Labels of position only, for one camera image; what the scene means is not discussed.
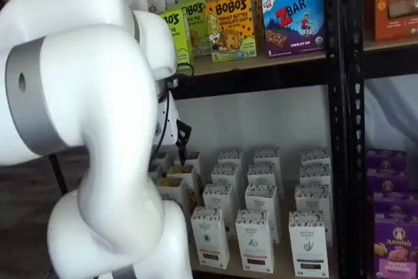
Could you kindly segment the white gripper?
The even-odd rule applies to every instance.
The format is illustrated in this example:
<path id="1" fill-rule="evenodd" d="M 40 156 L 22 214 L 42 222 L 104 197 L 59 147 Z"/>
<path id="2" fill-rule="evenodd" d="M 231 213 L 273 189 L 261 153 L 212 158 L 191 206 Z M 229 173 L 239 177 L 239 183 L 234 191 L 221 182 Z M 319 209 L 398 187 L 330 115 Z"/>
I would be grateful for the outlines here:
<path id="1" fill-rule="evenodd" d="M 157 145 L 161 138 L 163 138 L 162 146 L 176 144 L 180 163 L 184 166 L 187 159 L 187 144 L 192 128 L 178 118 L 176 103 L 169 91 L 168 96 L 158 104 L 157 126 L 153 145 Z"/>

